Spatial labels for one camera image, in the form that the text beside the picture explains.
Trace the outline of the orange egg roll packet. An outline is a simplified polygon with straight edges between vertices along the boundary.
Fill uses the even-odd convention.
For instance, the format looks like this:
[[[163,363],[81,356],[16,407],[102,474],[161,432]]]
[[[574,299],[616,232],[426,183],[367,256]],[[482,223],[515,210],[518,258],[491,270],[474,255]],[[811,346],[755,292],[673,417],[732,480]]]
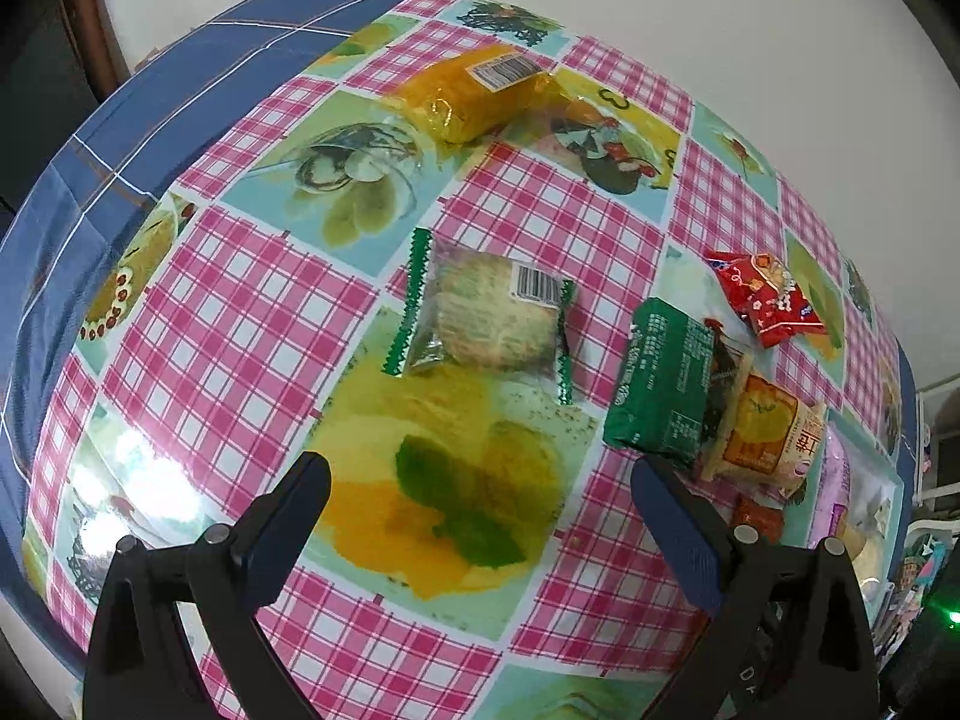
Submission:
[[[788,500],[805,484],[825,436],[827,405],[807,405],[746,362],[737,372],[698,476],[759,484]]]

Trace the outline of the green snack bag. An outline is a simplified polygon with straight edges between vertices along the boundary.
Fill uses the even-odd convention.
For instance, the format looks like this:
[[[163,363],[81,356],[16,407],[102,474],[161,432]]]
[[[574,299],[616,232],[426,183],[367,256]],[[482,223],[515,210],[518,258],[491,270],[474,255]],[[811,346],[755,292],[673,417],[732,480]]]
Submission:
[[[700,453],[715,335],[675,305],[633,310],[628,346],[604,421],[604,444],[692,468]]]

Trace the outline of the small orange-red snack packet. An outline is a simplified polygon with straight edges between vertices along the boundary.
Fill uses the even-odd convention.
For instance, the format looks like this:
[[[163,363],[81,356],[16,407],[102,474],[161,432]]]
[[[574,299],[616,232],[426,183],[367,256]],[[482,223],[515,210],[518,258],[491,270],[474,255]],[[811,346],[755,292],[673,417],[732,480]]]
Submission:
[[[758,504],[751,497],[739,494],[731,520],[732,527],[748,525],[754,528],[771,544],[781,541],[784,530],[784,514],[781,509]]]

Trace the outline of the red snack packet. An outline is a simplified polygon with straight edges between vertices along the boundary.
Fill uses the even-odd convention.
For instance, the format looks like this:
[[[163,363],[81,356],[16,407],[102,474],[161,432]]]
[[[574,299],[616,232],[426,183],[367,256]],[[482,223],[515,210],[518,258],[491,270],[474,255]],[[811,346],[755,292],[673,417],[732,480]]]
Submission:
[[[708,250],[703,258],[731,309],[754,332],[761,348],[773,348],[796,335],[827,333],[811,301],[776,255]]]

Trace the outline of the green-edged clear cookie packet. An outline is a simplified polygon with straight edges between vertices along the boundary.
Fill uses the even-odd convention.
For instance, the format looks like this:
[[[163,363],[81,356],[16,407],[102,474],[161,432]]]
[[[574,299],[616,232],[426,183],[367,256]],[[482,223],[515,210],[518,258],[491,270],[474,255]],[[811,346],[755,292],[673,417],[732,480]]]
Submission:
[[[382,363],[387,376],[436,364],[543,383],[573,401],[566,321],[576,283],[537,265],[469,249],[426,227],[412,234],[404,310]]]

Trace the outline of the pink checkered fruit tablecloth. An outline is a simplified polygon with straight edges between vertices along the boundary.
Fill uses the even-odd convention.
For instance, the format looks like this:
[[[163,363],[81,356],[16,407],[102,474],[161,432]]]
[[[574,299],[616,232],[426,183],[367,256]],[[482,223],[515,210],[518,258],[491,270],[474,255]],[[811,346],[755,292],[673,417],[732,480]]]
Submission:
[[[508,44],[565,92],[463,145],[389,106],[417,71]],[[412,232],[576,283],[573,401],[451,366],[394,377]],[[112,546],[235,518],[299,450],[332,507],[268,639],[334,718],[607,709],[698,619],[628,507],[601,416],[631,310],[747,337],[703,255],[778,255],[827,333],[757,356],[871,478],[856,571],[885,589],[916,458],[910,366],[833,232],[718,114],[613,47],[493,0],[402,0],[181,172],[80,301],[32,461],[29,586],[78,647]]]

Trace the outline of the blue plaid cloth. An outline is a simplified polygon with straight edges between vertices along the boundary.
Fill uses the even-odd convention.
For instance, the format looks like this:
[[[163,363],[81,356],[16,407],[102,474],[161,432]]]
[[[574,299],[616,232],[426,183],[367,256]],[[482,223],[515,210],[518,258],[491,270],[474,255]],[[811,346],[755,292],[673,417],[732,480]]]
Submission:
[[[244,0],[149,60],[68,137],[2,241],[2,593],[80,674],[21,566],[32,461],[80,301],[176,177],[343,37],[402,0]]]

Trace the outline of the orange wrapped cake packet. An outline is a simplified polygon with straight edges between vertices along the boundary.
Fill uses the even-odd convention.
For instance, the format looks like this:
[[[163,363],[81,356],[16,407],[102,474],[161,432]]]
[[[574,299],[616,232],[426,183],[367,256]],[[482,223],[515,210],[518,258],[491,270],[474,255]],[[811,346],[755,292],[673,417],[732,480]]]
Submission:
[[[418,132],[459,146],[564,97],[555,76],[537,60],[494,44],[417,71],[386,101]]]

